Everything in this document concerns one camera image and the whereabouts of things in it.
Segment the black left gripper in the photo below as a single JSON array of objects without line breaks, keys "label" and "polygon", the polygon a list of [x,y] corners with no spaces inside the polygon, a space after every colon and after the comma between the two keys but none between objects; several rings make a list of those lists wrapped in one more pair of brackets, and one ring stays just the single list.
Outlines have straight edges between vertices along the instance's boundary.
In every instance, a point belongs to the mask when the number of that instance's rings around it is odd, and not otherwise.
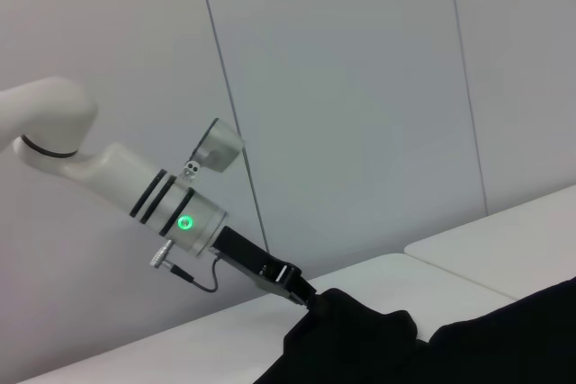
[{"label": "black left gripper", "polygon": [[314,308],[317,290],[302,277],[302,271],[282,261],[240,235],[224,227],[211,250],[235,269],[246,275],[255,285],[308,310]]}]

